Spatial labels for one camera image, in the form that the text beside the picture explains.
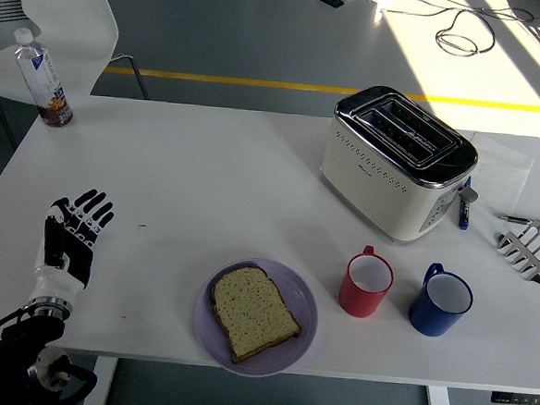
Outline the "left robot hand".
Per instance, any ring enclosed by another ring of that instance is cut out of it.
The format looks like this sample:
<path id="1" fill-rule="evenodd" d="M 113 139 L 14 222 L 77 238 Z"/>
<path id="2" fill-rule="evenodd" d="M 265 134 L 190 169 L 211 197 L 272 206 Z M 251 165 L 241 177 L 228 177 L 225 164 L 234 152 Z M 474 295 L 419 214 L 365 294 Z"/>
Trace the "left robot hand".
<path id="1" fill-rule="evenodd" d="M 89 190 L 73 201 L 63 197 L 52 203 L 44 219 L 31 298 L 71 305 L 90 281 L 93 245 L 114 217 L 113 203 L 103 191 Z"/>

